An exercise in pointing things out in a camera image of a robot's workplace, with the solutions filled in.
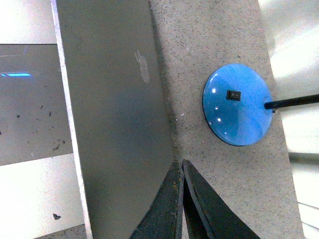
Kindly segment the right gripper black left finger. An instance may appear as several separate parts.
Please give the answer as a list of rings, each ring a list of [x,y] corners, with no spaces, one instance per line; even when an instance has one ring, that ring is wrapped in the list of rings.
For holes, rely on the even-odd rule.
[[[180,239],[182,237],[184,173],[174,160],[145,216],[131,239]]]

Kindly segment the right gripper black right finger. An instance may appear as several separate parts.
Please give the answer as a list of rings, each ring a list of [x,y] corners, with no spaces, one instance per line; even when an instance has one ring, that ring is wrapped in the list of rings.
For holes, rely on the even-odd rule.
[[[258,239],[194,165],[184,160],[183,207],[190,239]]]

